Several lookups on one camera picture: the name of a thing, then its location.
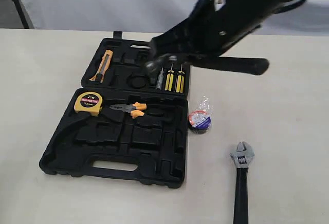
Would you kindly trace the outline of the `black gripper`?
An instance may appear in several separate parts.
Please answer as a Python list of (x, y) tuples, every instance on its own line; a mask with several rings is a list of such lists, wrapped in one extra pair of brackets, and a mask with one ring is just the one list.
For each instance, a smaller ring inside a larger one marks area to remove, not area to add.
[(272, 0), (213, 0), (150, 41), (152, 57), (219, 56), (257, 30), (272, 15)]

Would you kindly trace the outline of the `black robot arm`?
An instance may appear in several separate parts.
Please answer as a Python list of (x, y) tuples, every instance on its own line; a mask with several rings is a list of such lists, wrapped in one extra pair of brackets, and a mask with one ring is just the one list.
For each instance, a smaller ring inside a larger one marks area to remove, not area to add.
[(151, 56), (221, 55), (291, 1), (198, 0), (185, 20), (151, 39)]

